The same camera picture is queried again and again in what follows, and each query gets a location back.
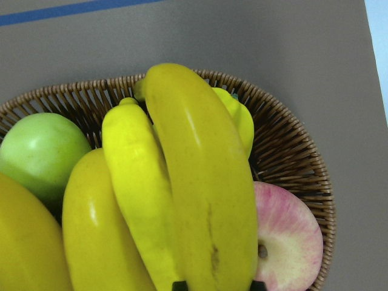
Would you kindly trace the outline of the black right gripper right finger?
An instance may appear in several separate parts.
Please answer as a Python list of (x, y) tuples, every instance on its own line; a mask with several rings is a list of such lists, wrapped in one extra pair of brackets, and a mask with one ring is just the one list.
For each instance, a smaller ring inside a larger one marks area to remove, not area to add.
[(253, 280), (250, 285), (250, 291), (266, 291), (265, 282)]

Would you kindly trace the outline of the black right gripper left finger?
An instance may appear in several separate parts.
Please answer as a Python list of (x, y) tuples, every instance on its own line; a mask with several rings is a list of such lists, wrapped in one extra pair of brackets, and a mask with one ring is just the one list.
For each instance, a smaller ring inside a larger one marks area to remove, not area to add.
[(173, 282), (172, 291), (187, 291), (187, 282), (186, 281)]

